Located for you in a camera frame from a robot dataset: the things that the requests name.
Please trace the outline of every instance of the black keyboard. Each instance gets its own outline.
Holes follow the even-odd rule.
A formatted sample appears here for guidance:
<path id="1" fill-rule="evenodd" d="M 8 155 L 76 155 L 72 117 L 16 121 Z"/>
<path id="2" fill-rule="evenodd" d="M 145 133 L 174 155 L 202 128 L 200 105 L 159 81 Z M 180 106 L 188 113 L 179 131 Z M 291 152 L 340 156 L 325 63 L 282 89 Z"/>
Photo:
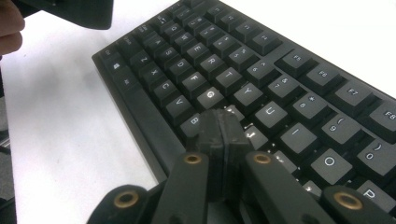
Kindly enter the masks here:
<path id="1" fill-rule="evenodd" d="M 179 1 L 92 56 L 161 181 L 210 108 L 303 188 L 396 212 L 395 99 L 220 1 Z"/>

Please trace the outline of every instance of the space bar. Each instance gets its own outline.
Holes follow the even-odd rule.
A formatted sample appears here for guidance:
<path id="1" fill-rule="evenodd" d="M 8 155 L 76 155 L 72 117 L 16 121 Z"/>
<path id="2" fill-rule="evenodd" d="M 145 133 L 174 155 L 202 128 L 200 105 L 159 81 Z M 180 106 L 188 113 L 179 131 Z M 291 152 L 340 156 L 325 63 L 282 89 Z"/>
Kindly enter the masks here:
<path id="1" fill-rule="evenodd" d="M 169 175 L 185 148 L 140 84 L 125 92 L 124 100 L 152 152 Z"/>

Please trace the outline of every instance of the white surface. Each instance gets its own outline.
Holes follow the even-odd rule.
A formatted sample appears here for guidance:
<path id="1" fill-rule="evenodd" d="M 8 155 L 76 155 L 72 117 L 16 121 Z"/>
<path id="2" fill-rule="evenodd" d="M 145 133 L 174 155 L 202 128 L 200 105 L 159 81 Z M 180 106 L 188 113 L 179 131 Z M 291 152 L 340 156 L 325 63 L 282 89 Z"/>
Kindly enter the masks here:
<path id="1" fill-rule="evenodd" d="M 108 31 L 39 12 L 3 58 L 19 223 L 84 223 L 111 189 L 156 184 L 91 60 L 175 1 L 138 2 Z M 224 2 L 396 97 L 396 1 Z"/>

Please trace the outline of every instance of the person's hand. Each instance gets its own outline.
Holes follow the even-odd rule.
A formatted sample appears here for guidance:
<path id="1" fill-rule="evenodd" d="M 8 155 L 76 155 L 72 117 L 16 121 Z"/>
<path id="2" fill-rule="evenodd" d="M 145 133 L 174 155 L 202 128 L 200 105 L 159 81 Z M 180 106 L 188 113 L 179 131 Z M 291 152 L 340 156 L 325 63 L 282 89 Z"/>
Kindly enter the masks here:
<path id="1" fill-rule="evenodd" d="M 21 47 L 23 28 L 24 19 L 17 7 L 11 0 L 0 0 L 0 55 Z"/>

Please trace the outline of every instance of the mounting hole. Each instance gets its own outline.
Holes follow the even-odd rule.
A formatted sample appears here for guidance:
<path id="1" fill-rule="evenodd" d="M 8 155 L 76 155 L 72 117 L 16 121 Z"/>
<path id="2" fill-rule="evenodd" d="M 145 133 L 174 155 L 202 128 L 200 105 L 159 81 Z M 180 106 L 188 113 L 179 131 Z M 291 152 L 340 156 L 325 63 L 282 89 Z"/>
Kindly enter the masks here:
<path id="1" fill-rule="evenodd" d="M 334 193 L 333 197 L 336 202 L 343 205 L 347 209 L 360 210 L 363 208 L 361 200 L 351 194 L 345 192 L 336 192 Z"/>
<path id="2" fill-rule="evenodd" d="M 254 156 L 254 161 L 261 164 L 267 164 L 271 162 L 271 158 L 267 155 L 257 154 Z"/>
<path id="3" fill-rule="evenodd" d="M 189 164 L 197 164 L 200 163 L 202 158 L 197 155 L 188 155 L 184 158 L 184 161 Z"/>
<path id="4" fill-rule="evenodd" d="M 118 208 L 134 206 L 139 201 L 139 195 L 135 190 L 127 190 L 119 193 L 114 199 L 114 205 Z"/>

